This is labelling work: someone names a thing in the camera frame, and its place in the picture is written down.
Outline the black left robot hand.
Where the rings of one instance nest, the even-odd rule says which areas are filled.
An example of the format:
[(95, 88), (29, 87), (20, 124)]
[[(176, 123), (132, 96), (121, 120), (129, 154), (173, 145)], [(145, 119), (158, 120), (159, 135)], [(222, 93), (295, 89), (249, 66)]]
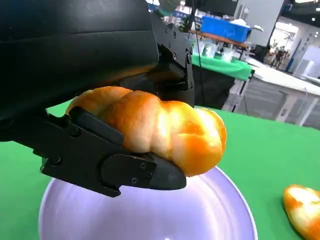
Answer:
[(192, 48), (144, 0), (3, 0), (0, 3), (0, 139), (42, 158), (44, 175), (109, 197), (121, 186), (179, 190), (186, 177), (81, 107), (47, 108), (146, 73), (163, 100), (194, 105)]

